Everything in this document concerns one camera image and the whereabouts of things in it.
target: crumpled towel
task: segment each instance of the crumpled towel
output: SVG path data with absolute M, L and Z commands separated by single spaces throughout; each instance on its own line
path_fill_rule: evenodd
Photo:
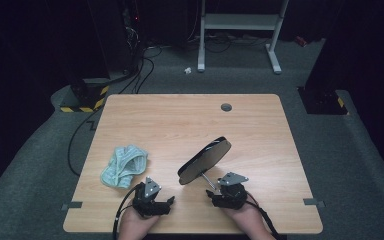
M 101 173 L 101 182 L 108 187 L 128 189 L 133 175 L 145 171 L 148 153 L 135 145 L 116 147 L 108 163 Z

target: human hand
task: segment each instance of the human hand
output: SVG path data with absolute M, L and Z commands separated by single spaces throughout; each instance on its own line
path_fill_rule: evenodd
M 118 240 L 141 240 L 158 222 L 160 216 L 142 217 L 133 207 L 128 207 L 120 219 Z
M 248 194 L 248 202 L 255 203 L 255 200 Z M 252 240 L 268 240 L 274 237 L 264 227 L 261 213 L 252 205 L 245 203 L 239 210 L 230 208 L 221 208 L 221 210 L 229 216 L 236 225 Z

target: metal stand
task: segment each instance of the metal stand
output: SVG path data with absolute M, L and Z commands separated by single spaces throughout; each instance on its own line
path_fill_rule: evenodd
M 198 53 L 198 72 L 205 71 L 205 30 L 206 29 L 238 29 L 238 30 L 271 30 L 273 37 L 270 44 L 266 44 L 267 53 L 276 74 L 282 72 L 274 48 L 285 17 L 289 0 L 283 0 L 279 14 L 206 14 L 205 0 L 202 0 L 201 31 Z
M 201 173 L 201 176 L 208 182 L 208 184 L 210 184 L 214 191 L 217 191 L 216 185 L 214 185 L 214 183 L 211 182 L 211 180 L 204 173 Z

